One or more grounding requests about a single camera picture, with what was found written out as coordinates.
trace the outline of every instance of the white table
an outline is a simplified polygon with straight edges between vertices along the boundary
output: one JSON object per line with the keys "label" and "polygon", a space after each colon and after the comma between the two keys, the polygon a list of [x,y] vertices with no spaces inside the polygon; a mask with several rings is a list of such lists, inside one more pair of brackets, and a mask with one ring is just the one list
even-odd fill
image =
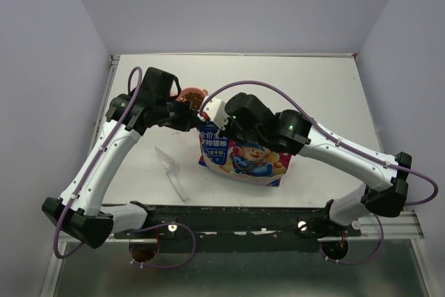
{"label": "white table", "polygon": [[[378,138],[352,57],[128,55],[121,56],[110,100],[127,91],[131,69],[157,67],[179,77],[182,88],[195,86],[210,93],[233,81],[253,79],[280,88],[327,128],[373,150]],[[237,92],[257,97],[273,112],[290,108],[276,93],[258,86],[238,86],[221,94],[228,100]],[[130,151],[106,193],[105,203],[176,204],[178,198],[154,152],[157,146],[179,164],[178,180],[191,205],[257,207],[324,207],[331,198],[356,189],[358,179],[328,165],[293,157],[280,187],[257,186],[231,180],[198,165],[196,130],[181,133],[151,128]]]}

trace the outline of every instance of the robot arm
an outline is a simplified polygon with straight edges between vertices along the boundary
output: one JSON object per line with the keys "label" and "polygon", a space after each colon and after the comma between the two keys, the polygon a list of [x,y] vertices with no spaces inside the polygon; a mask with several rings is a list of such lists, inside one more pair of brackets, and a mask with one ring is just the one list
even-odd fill
{"label": "robot arm", "polygon": [[[203,124],[197,112],[191,109],[190,103],[177,102],[176,97],[170,96],[174,82],[180,92],[177,77],[149,68],[134,105],[111,141],[103,147],[104,138],[108,137],[116,122],[124,115],[134,91],[112,100],[99,140],[79,174],[59,198],[47,198],[42,206],[43,212],[54,225],[58,224],[62,212],[69,207],[62,222],[62,230],[90,247],[97,248],[111,233],[136,230],[151,224],[147,217],[149,209],[138,202],[113,207],[104,207],[102,202],[123,159],[147,128],[158,125],[189,131]],[[227,104],[216,98],[207,102],[204,118],[213,121],[223,136],[241,142],[259,143],[275,152],[313,158],[363,181],[356,191],[327,203],[325,217],[320,224],[322,232],[311,235],[312,238],[323,235],[326,225],[329,231],[342,230],[353,220],[370,212],[392,217],[399,215],[403,208],[407,173],[376,164],[344,149],[339,143],[329,141],[297,111],[286,110],[273,114],[254,95],[239,93]],[[391,156],[374,152],[323,129],[338,138],[338,141],[368,154],[379,155],[380,159],[388,163],[410,167],[411,157],[405,153]],[[102,151],[102,154],[88,173],[81,191],[74,195],[79,180],[85,176],[98,151]]]}
{"label": "robot arm", "polygon": [[[57,225],[63,210],[68,206],[62,231],[92,248],[103,244],[111,233],[135,230],[143,226],[147,218],[145,206],[132,202],[123,206],[103,207],[102,202],[122,161],[147,128],[158,125],[189,131],[202,124],[189,102],[178,102],[176,97],[170,96],[173,82],[176,82],[180,93],[177,77],[150,67],[145,73],[134,105],[105,146],[104,141],[123,115],[134,91],[128,95],[119,95],[111,101],[99,140],[78,175],[59,198],[47,198],[42,206],[43,212],[54,225]],[[98,151],[102,151],[102,154],[97,159]],[[94,160],[82,189],[74,195],[80,179]]]}
{"label": "robot arm", "polygon": [[[359,217],[374,213],[395,217],[403,210],[407,195],[407,173],[389,165],[411,167],[411,156],[383,154],[319,127],[337,141],[323,135],[299,112],[286,110],[273,114],[254,95],[239,93],[227,103],[213,98],[205,105],[205,117],[222,129],[222,134],[241,142],[254,142],[275,152],[301,155],[340,169],[363,184],[352,193],[331,200],[326,206],[327,220],[347,226]],[[341,146],[341,143],[386,161],[383,166]]]}

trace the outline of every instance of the white wall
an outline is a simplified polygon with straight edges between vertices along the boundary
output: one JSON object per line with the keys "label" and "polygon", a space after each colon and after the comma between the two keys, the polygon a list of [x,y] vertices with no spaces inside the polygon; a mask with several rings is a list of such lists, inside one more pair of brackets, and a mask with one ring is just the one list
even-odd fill
{"label": "white wall", "polygon": [[38,296],[41,212],[86,157],[109,57],[80,0],[0,0],[0,291]]}
{"label": "white wall", "polygon": [[[443,185],[445,169],[445,0],[390,0],[360,51],[366,95],[388,152],[414,157],[413,167]],[[410,177],[409,199],[428,196]],[[445,291],[445,189],[416,207],[431,260]]]}
{"label": "white wall", "polygon": [[357,52],[388,0],[82,0],[114,54]]}

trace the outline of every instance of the purple cable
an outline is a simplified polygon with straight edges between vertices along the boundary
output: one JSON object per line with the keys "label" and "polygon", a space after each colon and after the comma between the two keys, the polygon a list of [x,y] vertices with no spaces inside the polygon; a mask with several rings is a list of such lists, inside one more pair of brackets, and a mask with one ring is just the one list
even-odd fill
{"label": "purple cable", "polygon": [[190,235],[192,237],[192,241],[193,241],[193,246],[192,246],[192,251],[190,253],[190,256],[187,259],[185,259],[183,262],[181,262],[179,264],[173,264],[171,266],[158,266],[157,264],[146,264],[145,262],[137,262],[135,259],[133,259],[133,261],[135,263],[137,263],[140,266],[144,266],[144,267],[147,267],[147,268],[153,268],[153,269],[175,269],[175,268],[182,267],[182,266],[186,265],[187,263],[189,263],[190,261],[192,261],[193,257],[195,256],[195,252],[196,252],[196,237],[195,237],[195,234],[193,233],[192,229],[189,228],[185,224],[182,224],[182,223],[164,223],[164,224],[158,224],[158,225],[155,225],[155,226],[147,227],[147,228],[141,229],[141,230],[135,230],[135,231],[132,231],[132,232],[139,233],[139,232],[152,231],[152,230],[158,229],[160,227],[165,227],[165,226],[169,226],[169,225],[181,226],[184,229],[186,229],[188,231],[188,233],[190,233]]}
{"label": "purple cable", "polygon": [[375,216],[375,219],[377,220],[377,222],[378,222],[378,225],[380,226],[380,241],[379,241],[379,243],[378,243],[378,246],[377,246],[377,248],[375,249],[375,251],[371,254],[371,255],[369,255],[368,257],[365,257],[364,259],[361,259],[361,260],[358,260],[358,261],[352,261],[352,262],[343,262],[343,261],[340,261],[340,260],[334,260],[334,259],[331,259],[330,257],[328,257],[324,252],[323,252],[323,249],[322,249],[322,247],[321,247],[321,244],[322,243],[318,243],[318,245],[319,245],[319,247],[320,247],[320,253],[321,253],[321,255],[325,258],[325,260],[326,261],[329,261],[329,262],[332,262],[333,264],[341,264],[341,265],[343,265],[343,266],[355,266],[356,264],[363,264],[363,263],[365,263],[365,262],[367,262],[367,261],[369,261],[369,260],[372,260],[372,259],[374,259],[377,255],[378,255],[378,253],[382,250],[382,248],[383,248],[383,244],[385,243],[385,235],[384,235],[384,233],[383,233],[383,225],[382,225],[382,222],[380,221],[380,218],[378,218],[377,217],[377,215],[374,215]]}
{"label": "purple cable", "polygon": [[[110,134],[105,138],[104,142],[102,143],[102,147],[106,147],[110,143],[111,139],[113,139],[116,131],[119,129],[119,126],[122,124],[122,122],[124,122],[126,116],[130,112],[131,107],[133,106],[134,102],[136,101],[136,97],[138,96],[138,92],[139,92],[140,85],[142,83],[142,77],[143,77],[142,69],[140,67],[136,66],[134,69],[132,69],[132,71],[130,73],[130,78],[133,76],[133,74],[136,71],[139,71],[139,77],[138,77],[138,83],[137,83],[136,88],[134,90],[134,94],[131,97],[130,102],[128,103],[128,106],[124,110],[124,113],[121,115],[121,117],[119,118],[118,122],[114,126],[113,130],[111,130]],[[77,196],[77,194],[79,194],[79,192],[81,191],[81,189],[83,187],[83,184],[85,183],[85,181],[89,177],[92,169],[96,166],[96,163],[99,160],[99,157],[101,156],[101,154],[103,152],[104,151],[101,151],[101,150],[98,150],[96,152],[96,154],[93,157],[90,165],[88,165],[88,167],[87,167],[85,173],[83,174],[81,180],[77,184],[77,187],[76,187],[76,189],[73,192],[73,195]],[[65,217],[66,217],[66,215],[68,213],[68,210],[70,210],[70,207],[72,206],[73,202],[74,202],[74,200],[72,198],[70,198],[68,200],[67,204],[65,205],[65,208],[62,210],[62,214],[60,215],[60,218],[58,219],[58,222],[57,222],[57,225],[56,225],[56,232],[54,233],[54,239],[53,239],[53,251],[54,251],[55,256],[58,259],[66,259],[67,257],[70,257],[71,255],[73,255],[83,245],[83,243],[80,243],[73,250],[69,251],[67,254],[64,254],[64,255],[60,254],[60,252],[58,251],[58,238],[59,238],[60,231],[62,230],[62,224],[63,224],[63,221],[65,220]]]}
{"label": "purple cable", "polygon": [[136,73],[136,71],[131,71],[130,75],[128,76],[128,81],[127,81],[127,94],[131,93],[131,80],[133,79],[133,75]]}
{"label": "purple cable", "polygon": [[[290,104],[295,107],[295,109],[297,109],[297,111],[300,112],[301,115],[303,115],[303,117],[308,120],[311,125],[313,127],[315,127],[315,129],[317,129],[322,135],[324,135],[327,139],[331,140],[334,143],[338,142],[338,138],[335,138],[333,135],[329,134],[328,132],[326,132],[322,127],[320,127],[318,125],[318,123],[311,118],[304,110],[303,108],[300,107],[300,105],[298,105],[295,101],[293,101],[286,93],[282,92],[281,90],[279,90],[278,88],[276,88],[275,86],[269,85],[268,83],[263,83],[262,81],[253,81],[253,80],[243,80],[243,81],[236,81],[234,83],[229,83],[225,86],[223,86],[222,88],[217,89],[214,93],[210,94],[209,97],[202,103],[201,108],[200,108],[200,115],[202,115],[204,107],[206,106],[206,104],[213,99],[216,95],[218,95],[219,93],[221,93],[222,91],[234,87],[234,86],[238,86],[238,85],[258,85],[258,86],[263,86],[263,87],[267,87],[270,88],[271,90],[275,91],[276,93],[278,93],[279,95],[281,95],[284,99],[286,99],[288,102],[290,102]],[[358,156],[362,156],[366,159],[369,159],[375,163],[378,163],[380,165],[385,166],[386,165],[386,161],[383,161],[379,158],[376,158],[374,156],[371,156],[365,152],[362,152],[358,149],[356,149],[355,147],[352,147],[344,142],[340,142],[339,145],[341,147],[344,147],[345,149],[351,151],[352,153],[355,153]],[[415,170],[412,170],[410,168],[405,168],[399,165],[395,165],[395,164],[390,164],[388,167],[396,169],[396,170],[400,170],[402,172],[408,172],[409,174],[413,174],[416,175],[417,177],[420,177],[421,179],[424,179],[428,182],[430,182],[432,184],[432,187],[434,188],[432,194],[430,196],[428,196],[427,198],[423,199],[423,200],[419,200],[419,201],[414,201],[414,202],[407,202],[405,203],[406,205],[419,205],[419,204],[425,204],[430,202],[431,200],[433,200],[437,194],[439,193],[439,186],[437,185],[437,182],[434,181],[433,179],[431,179],[429,176],[424,175],[423,173],[417,172]]]}

